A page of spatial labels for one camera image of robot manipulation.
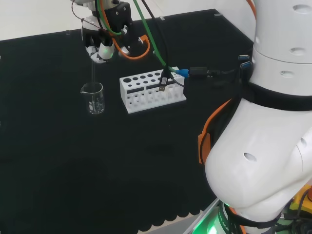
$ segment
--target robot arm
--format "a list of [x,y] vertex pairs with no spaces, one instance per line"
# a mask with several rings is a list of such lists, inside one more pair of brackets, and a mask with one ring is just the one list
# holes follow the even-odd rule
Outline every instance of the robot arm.
[[[288,100],[312,98],[312,1],[272,2],[255,1],[250,83]],[[311,127],[312,111],[286,111],[242,99],[207,158],[211,189],[248,220],[274,220],[312,178]],[[224,233],[218,218],[216,227]],[[249,234],[268,230],[245,229]]]
[[[92,16],[89,16],[82,21],[82,40],[90,58],[96,63],[105,63],[107,60],[112,58],[115,52],[115,45],[110,34],[100,30],[100,24],[96,14],[95,1],[71,1],[74,1],[74,3],[79,5],[82,4],[92,11]],[[111,29],[115,32],[120,32],[121,30],[124,32],[124,35],[119,38],[119,42],[123,44],[123,53],[127,55],[130,54],[133,46],[135,47],[138,43],[138,36],[132,26],[130,4],[127,2],[119,2],[118,0],[100,1],[102,1],[104,5],[104,10],[108,21],[110,22]],[[101,19],[100,22],[103,29],[106,30]]]

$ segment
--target black table surface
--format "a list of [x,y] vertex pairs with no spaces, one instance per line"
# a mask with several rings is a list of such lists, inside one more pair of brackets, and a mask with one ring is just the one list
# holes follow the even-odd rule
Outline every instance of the black table surface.
[[[172,66],[235,68],[252,42],[217,13],[161,22]],[[134,25],[145,34],[141,21]],[[129,115],[119,78],[161,65],[152,53],[139,61],[116,55],[97,65],[106,108],[92,117],[80,94],[91,78],[80,30],[0,41],[0,56],[1,234],[135,234],[215,199],[197,136],[231,89],[189,80],[186,102]]]

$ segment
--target black strap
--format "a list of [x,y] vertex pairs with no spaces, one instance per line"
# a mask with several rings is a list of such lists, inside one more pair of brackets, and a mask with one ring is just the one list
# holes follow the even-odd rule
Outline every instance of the black strap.
[[283,111],[312,111],[312,96],[278,93],[248,83],[242,86],[241,97],[254,104]]
[[224,205],[224,208],[225,208],[226,213],[228,214],[228,217],[231,219],[231,222],[234,222],[236,224],[239,224],[241,226],[246,226],[246,227],[254,227],[254,228],[259,228],[259,229],[270,228],[270,227],[273,227],[278,222],[279,218],[281,217],[281,214],[279,214],[272,221],[259,223],[259,222],[248,220],[239,215],[233,214],[227,205]]

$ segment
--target blue connector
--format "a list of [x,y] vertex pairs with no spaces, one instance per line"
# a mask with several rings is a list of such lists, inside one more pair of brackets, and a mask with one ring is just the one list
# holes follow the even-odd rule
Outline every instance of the blue connector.
[[247,69],[247,68],[249,68],[251,65],[252,65],[251,62],[245,62],[245,63],[242,63],[242,64],[240,65],[240,68],[241,68],[241,69]]
[[239,61],[247,61],[249,59],[250,59],[249,55],[240,55],[240,56],[238,56],[238,60]]
[[175,73],[177,73],[180,76],[183,76],[185,78],[189,77],[189,70],[188,69],[181,69],[181,70],[177,70]]

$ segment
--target green cable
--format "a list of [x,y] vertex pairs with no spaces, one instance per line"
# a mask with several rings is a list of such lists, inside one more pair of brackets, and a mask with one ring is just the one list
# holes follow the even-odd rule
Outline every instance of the green cable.
[[[151,43],[152,43],[153,48],[154,48],[154,50],[155,50],[155,55],[156,55],[156,57],[159,59],[159,61],[161,62],[161,64],[165,67],[165,66],[166,66],[166,62],[162,59],[162,57],[161,57],[161,55],[160,55],[160,53],[159,53],[159,51],[158,51],[158,48],[157,48],[156,43],[155,43],[155,41],[154,41],[153,35],[152,35],[152,33],[151,33],[151,30],[150,30],[150,28],[149,28],[149,26],[148,26],[148,24],[147,24],[147,22],[146,22],[146,19],[145,19],[144,16],[143,16],[143,13],[142,13],[142,11],[141,11],[141,9],[140,9],[140,6],[138,5],[137,0],[133,0],[133,2],[135,3],[136,8],[137,8],[137,11],[138,11],[138,13],[139,13],[140,16],[141,16],[141,19],[142,19],[143,25],[144,25],[144,27],[145,27],[145,30],[146,30],[146,32],[147,32],[147,34],[148,34],[148,37],[149,37],[150,40],[151,40]],[[176,70],[173,69],[173,68],[171,68],[171,67],[169,67],[169,69],[170,69],[171,72],[176,72]]]
[[99,15],[101,16],[101,19],[102,19],[102,21],[103,21],[103,23],[104,23],[105,28],[106,28],[110,33],[112,33],[112,34],[114,34],[114,35],[116,35],[116,36],[120,36],[121,33],[116,33],[116,32],[114,32],[114,31],[108,26],[108,24],[106,23],[106,20],[105,20],[105,18],[104,18],[103,13],[102,13],[102,8],[101,8],[101,5],[100,5],[99,1],[101,1],[101,0],[98,0],[98,1],[97,1],[97,8],[98,8]]

